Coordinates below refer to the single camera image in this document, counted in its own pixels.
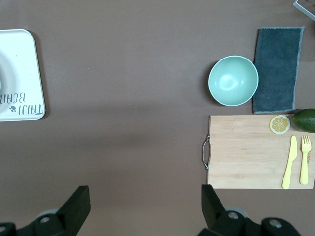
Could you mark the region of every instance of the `paw print logo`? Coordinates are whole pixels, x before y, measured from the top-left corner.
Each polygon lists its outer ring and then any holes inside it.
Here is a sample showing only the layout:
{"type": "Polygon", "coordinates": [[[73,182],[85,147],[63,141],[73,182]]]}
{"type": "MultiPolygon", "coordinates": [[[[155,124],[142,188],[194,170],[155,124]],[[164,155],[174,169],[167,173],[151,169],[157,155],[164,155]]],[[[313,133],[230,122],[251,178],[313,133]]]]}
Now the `paw print logo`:
{"type": "Polygon", "coordinates": [[[10,110],[11,110],[12,112],[16,112],[16,107],[15,107],[15,106],[11,106],[11,107],[10,107],[10,110]]]}

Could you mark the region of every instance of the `metal screw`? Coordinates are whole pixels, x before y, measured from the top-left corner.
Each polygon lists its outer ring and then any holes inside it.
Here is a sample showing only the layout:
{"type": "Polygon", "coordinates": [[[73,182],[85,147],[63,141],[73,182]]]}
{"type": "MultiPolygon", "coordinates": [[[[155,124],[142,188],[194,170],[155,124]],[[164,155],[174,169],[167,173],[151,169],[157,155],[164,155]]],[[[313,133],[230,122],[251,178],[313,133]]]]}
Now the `metal screw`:
{"type": "Polygon", "coordinates": [[[0,233],[6,230],[6,226],[0,226],[0,233]]]}
{"type": "Polygon", "coordinates": [[[238,215],[232,211],[228,214],[228,217],[230,217],[231,219],[234,219],[234,220],[238,219],[238,215]]]}
{"type": "Polygon", "coordinates": [[[46,223],[50,220],[50,217],[46,216],[40,220],[40,223],[46,223]]]}
{"type": "Polygon", "coordinates": [[[276,227],[276,228],[281,228],[282,227],[281,223],[278,220],[275,220],[275,219],[269,220],[269,224],[271,224],[273,227],[276,227]]]}

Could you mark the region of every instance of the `yellow plastic knife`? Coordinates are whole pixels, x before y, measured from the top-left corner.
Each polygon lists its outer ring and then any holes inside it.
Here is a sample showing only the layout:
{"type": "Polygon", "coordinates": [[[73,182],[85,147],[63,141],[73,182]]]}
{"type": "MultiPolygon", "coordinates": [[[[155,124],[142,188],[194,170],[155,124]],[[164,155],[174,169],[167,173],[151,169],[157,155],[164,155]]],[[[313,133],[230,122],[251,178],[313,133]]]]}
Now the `yellow plastic knife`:
{"type": "Polygon", "coordinates": [[[297,141],[296,141],[296,136],[292,135],[289,158],[287,160],[286,170],[285,170],[282,185],[281,185],[283,189],[288,189],[290,187],[292,162],[294,161],[296,156],[297,156],[297,141]]]}

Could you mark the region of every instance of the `metal handle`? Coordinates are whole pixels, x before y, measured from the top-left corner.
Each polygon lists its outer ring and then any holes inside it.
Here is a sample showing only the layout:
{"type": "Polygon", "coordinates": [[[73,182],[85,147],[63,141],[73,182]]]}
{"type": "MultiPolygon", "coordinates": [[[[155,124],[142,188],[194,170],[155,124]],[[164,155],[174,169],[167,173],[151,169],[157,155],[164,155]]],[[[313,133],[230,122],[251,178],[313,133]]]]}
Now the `metal handle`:
{"type": "Polygon", "coordinates": [[[209,161],[210,161],[210,149],[211,149],[211,147],[210,147],[210,135],[209,134],[207,134],[206,140],[205,140],[205,142],[202,145],[202,163],[205,165],[206,170],[208,171],[209,170],[209,166],[205,162],[205,158],[204,158],[205,157],[205,145],[206,145],[206,143],[209,143],[209,155],[208,155],[208,157],[209,157],[208,163],[209,163],[209,161]]]}

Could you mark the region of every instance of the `yellow plastic fork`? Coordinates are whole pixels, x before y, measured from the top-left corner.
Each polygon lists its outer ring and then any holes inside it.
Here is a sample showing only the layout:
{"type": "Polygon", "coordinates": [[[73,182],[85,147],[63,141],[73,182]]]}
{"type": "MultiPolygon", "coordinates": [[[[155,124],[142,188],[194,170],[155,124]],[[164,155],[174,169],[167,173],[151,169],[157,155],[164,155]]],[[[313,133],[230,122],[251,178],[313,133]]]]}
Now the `yellow plastic fork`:
{"type": "Polygon", "coordinates": [[[307,154],[312,150],[312,144],[308,135],[302,136],[302,166],[300,183],[307,184],[309,182],[309,171],[307,166],[307,154]]]}

